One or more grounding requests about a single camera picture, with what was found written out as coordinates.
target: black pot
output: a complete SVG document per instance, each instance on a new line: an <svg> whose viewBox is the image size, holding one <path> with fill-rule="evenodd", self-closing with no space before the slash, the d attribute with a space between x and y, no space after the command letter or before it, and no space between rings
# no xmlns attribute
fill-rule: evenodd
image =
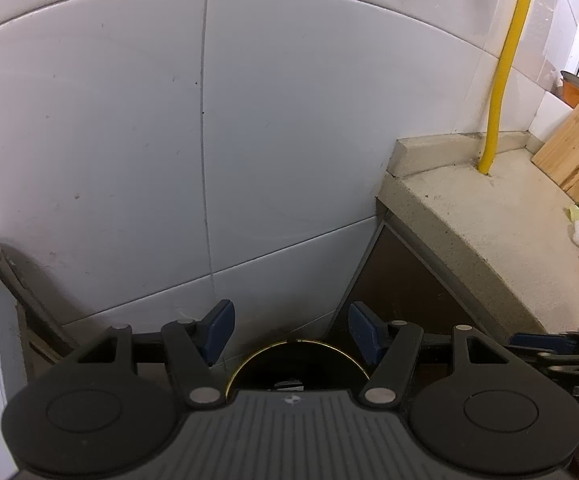
<svg viewBox="0 0 579 480"><path fill-rule="evenodd" d="M269 345L234 372L226 396L238 390L350 390L357 396L367 373L354 359L320 341L300 339Z"/></svg>

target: round black disc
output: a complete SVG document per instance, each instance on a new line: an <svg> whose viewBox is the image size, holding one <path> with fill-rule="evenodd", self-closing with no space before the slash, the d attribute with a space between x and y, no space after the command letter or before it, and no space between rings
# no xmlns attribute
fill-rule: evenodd
<svg viewBox="0 0 579 480"><path fill-rule="evenodd" d="M22 390L6 406L2 431L26 468L109 476L158 452L175 422L174 401L156 384L120 367L87 364Z"/></svg>
<svg viewBox="0 0 579 480"><path fill-rule="evenodd" d="M427 386L412 403L410 425L432 453L461 468L530 474L569 460L579 406L535 370L483 364Z"/></svg>

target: yellow gas hose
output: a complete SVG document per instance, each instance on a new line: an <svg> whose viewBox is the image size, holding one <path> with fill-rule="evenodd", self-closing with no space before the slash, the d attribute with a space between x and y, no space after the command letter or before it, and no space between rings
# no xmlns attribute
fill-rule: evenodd
<svg viewBox="0 0 579 480"><path fill-rule="evenodd" d="M516 47L519 46L521 32L527 18L529 3L531 0L516 0L514 15L511 17L505 44L501 58L498 60L496 72L493 76L492 98L490 99L489 117L487 118L487 137L485 138L485 149L483 156L478 163L478 171L483 174L489 173L492 167L494 155L496 155L496 146L498 144L498 128L501 124L501 106L503 105L503 94L509 78L509 70L514 61Z"/></svg>

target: ribbed gray plate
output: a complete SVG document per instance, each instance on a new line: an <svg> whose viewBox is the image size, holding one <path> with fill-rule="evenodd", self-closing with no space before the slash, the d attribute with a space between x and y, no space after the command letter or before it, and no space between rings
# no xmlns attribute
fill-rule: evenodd
<svg viewBox="0 0 579 480"><path fill-rule="evenodd" d="M20 480L35 475L19 473ZM458 480L478 478L432 459L394 413L347 392L240 392L190 415L161 455L117 480ZM566 479L563 472L544 478Z"/></svg>

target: white logo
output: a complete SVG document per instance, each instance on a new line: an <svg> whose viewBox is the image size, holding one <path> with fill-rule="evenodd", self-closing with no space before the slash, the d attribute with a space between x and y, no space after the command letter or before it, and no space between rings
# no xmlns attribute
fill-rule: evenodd
<svg viewBox="0 0 579 480"><path fill-rule="evenodd" d="M297 395L288 395L287 397L283 397L283 400L293 406L294 404L298 404L303 399L301 399Z"/></svg>

